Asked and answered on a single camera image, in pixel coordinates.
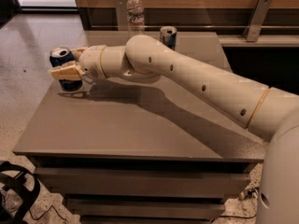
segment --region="blue can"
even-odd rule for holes
[[[52,67],[59,66],[74,60],[75,59],[72,51],[70,51],[67,47],[59,47],[50,52],[50,63]],[[60,79],[59,82],[64,91],[76,91],[83,85],[82,80]]]

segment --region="tile floor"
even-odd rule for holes
[[[52,78],[49,51],[58,46],[77,48],[97,44],[96,31],[83,31],[79,15],[23,15],[15,16],[0,29],[0,160],[10,161],[34,171],[34,166],[25,157],[15,156],[16,145],[30,118],[46,93]],[[251,187],[260,182],[262,165],[251,172]],[[52,205],[65,218],[61,219],[50,209],[41,219],[33,220],[29,213],[28,223],[79,223],[62,206],[60,194],[49,193],[45,188],[32,207],[35,218],[40,217]],[[255,199],[240,202],[238,199],[226,203],[224,215],[252,217],[256,212]],[[255,218],[219,218],[214,224],[254,223]]]

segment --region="can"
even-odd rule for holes
[[[75,59],[72,51],[70,51],[70,49],[67,47],[59,47],[50,51],[50,63],[52,67],[56,67],[74,60]],[[76,91],[83,85],[82,80],[60,79],[59,82],[64,91]]]
[[[174,26],[163,26],[160,29],[160,41],[170,49],[176,49],[177,28]]]

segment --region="clear water bottle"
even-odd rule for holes
[[[144,33],[144,8],[141,0],[128,0],[127,20],[130,37]]]

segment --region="metal bracket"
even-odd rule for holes
[[[114,0],[119,31],[127,31],[127,0]]]
[[[250,19],[249,26],[245,29],[243,36],[249,42],[256,42],[259,38],[263,21],[270,8],[272,0],[259,0],[252,17]]]

